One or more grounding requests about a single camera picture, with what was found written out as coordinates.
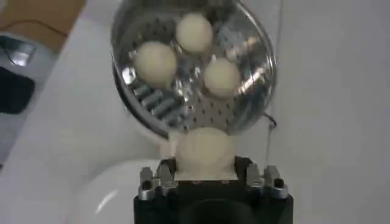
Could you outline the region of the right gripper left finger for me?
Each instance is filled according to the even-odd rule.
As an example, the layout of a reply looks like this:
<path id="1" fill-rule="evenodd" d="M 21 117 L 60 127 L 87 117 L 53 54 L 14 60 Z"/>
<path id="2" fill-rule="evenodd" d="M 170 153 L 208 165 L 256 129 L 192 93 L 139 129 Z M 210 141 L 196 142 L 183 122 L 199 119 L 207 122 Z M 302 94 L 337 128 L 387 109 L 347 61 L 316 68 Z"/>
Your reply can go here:
<path id="1" fill-rule="evenodd" d="M 157 167 L 156 174 L 150 167 L 143 167 L 140 172 L 140 185 L 138 187 L 138 198 L 140 200 L 153 200 L 160 193 L 162 196 L 175 191 L 177 182 L 165 163 Z"/>

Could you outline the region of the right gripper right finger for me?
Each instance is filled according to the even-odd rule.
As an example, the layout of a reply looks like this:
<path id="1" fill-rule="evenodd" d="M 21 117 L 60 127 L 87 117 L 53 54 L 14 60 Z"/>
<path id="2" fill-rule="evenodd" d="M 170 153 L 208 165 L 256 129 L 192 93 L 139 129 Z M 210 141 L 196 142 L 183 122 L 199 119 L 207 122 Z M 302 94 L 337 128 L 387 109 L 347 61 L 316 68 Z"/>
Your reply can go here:
<path id="1" fill-rule="evenodd" d="M 267 165 L 261 175 L 256 164 L 249 164 L 246 168 L 246 185 L 274 199 L 287 199 L 289 195 L 288 185 L 275 165 Z"/>

